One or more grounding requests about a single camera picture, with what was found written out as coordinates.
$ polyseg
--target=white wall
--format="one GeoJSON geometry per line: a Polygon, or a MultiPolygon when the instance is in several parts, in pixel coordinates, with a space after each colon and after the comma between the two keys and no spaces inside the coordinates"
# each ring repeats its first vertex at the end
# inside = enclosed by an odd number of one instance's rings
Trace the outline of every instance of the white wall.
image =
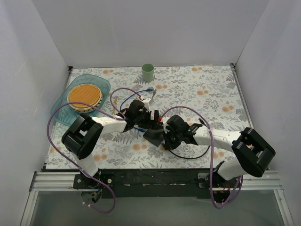
{"type": "Polygon", "coordinates": [[[32,0],[74,67],[235,63],[269,0],[32,0]]]}
{"type": "Polygon", "coordinates": [[[0,0],[0,225],[19,225],[67,66],[30,0],[0,0]]]}
{"type": "Polygon", "coordinates": [[[237,63],[251,118],[275,148],[273,168],[301,225],[301,1],[270,1],[237,63]]]}

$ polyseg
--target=metal frame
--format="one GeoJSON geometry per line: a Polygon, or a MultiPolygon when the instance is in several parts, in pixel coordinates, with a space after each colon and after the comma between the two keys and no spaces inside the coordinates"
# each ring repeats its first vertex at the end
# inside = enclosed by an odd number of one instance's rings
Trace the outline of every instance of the metal frame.
{"type": "MultiPolygon", "coordinates": [[[[231,64],[230,66],[231,66],[232,73],[235,77],[235,81],[242,102],[246,110],[249,124],[253,128],[253,123],[251,121],[247,104],[244,99],[243,93],[241,91],[240,84],[238,82],[238,77],[235,71],[235,65],[231,64]]],[[[65,85],[68,84],[71,72],[72,72],[72,68],[70,67],[69,75],[65,85]]],[[[20,225],[28,226],[30,224],[39,191],[78,191],[78,189],[73,189],[74,177],[77,174],[78,172],[75,171],[35,173],[31,185],[28,201],[20,225]]],[[[82,190],[94,191],[95,189],[82,189],[82,190]]],[[[286,204],[285,197],[282,190],[282,185],[276,171],[271,171],[271,170],[266,171],[263,177],[261,178],[255,178],[250,175],[245,175],[242,190],[273,190],[284,224],[286,226],[293,226],[293,220],[290,215],[288,206],[286,204]]]]}

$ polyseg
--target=blue cable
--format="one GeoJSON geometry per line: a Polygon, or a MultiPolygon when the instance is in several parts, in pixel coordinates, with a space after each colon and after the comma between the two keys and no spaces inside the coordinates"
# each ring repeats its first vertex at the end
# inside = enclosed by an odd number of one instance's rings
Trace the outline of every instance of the blue cable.
{"type": "MultiPolygon", "coordinates": [[[[141,91],[138,91],[137,93],[151,92],[151,91],[154,91],[154,88],[141,90],[141,91]]],[[[132,98],[134,95],[136,95],[136,94],[134,93],[134,94],[130,95],[125,101],[122,102],[122,104],[120,105],[120,111],[121,111],[121,109],[122,109],[123,104],[124,104],[126,101],[128,101],[130,98],[132,98]]],[[[140,132],[142,132],[142,133],[145,132],[143,129],[140,129],[140,128],[134,127],[134,129],[136,129],[136,130],[138,130],[138,131],[140,131],[140,132]]]]}

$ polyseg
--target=stack of round discs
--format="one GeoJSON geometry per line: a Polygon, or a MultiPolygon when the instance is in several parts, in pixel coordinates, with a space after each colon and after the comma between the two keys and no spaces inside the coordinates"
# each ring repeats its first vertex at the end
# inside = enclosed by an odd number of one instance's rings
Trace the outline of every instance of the stack of round discs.
{"type": "MultiPolygon", "coordinates": [[[[92,106],[98,107],[103,99],[103,93],[101,90],[93,84],[81,84],[74,87],[67,96],[68,102],[84,102],[92,106]]],[[[83,104],[71,104],[70,105],[77,112],[91,112],[94,109],[92,107],[83,104]]]]}

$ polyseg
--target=black cable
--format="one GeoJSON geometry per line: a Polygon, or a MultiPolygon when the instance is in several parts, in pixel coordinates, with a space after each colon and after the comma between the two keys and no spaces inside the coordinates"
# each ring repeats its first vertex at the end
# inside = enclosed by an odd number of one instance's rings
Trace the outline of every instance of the black cable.
{"type": "Polygon", "coordinates": [[[209,148],[210,148],[210,146],[208,146],[207,150],[206,150],[202,155],[200,155],[200,156],[198,156],[198,157],[194,157],[194,158],[187,158],[187,157],[179,156],[179,155],[173,153],[171,150],[169,150],[169,152],[170,152],[171,154],[173,154],[173,155],[175,155],[175,156],[181,158],[181,159],[199,159],[199,158],[203,157],[203,156],[208,152],[209,148]]]}

